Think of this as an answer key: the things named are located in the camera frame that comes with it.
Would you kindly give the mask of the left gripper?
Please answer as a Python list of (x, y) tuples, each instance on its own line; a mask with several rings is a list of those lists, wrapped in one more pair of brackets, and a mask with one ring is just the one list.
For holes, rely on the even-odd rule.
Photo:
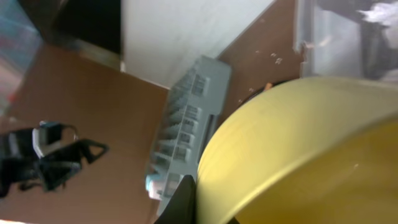
[(92, 164), (108, 151), (106, 144), (81, 139), (39, 157), (31, 129), (1, 134), (1, 195), (6, 196), (13, 184), (19, 184), (21, 191), (36, 186), (55, 190), (82, 170), (82, 158)]

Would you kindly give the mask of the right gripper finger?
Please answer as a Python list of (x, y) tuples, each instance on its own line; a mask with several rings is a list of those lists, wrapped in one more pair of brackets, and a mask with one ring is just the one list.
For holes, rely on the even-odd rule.
[(194, 224), (196, 216), (196, 182), (185, 175), (163, 213), (154, 224)]

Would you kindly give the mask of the yellow bowl with shells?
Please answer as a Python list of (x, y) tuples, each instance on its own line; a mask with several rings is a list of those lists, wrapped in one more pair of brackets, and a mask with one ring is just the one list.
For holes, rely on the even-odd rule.
[(236, 110), (198, 167), (198, 223), (396, 223), (397, 87), (298, 79)]

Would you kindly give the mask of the wooden chopstick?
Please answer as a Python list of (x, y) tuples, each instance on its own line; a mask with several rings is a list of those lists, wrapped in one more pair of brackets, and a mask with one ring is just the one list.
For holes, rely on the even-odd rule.
[(267, 83), (264, 87), (264, 91), (270, 90), (274, 86), (273, 83)]

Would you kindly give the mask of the white tissue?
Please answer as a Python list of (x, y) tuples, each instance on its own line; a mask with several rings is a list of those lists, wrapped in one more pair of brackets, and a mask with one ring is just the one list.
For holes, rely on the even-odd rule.
[(358, 12), (364, 16), (364, 21), (384, 26), (385, 29), (382, 33), (388, 46), (397, 49), (397, 1), (378, 2), (373, 4), (370, 10), (358, 10)]

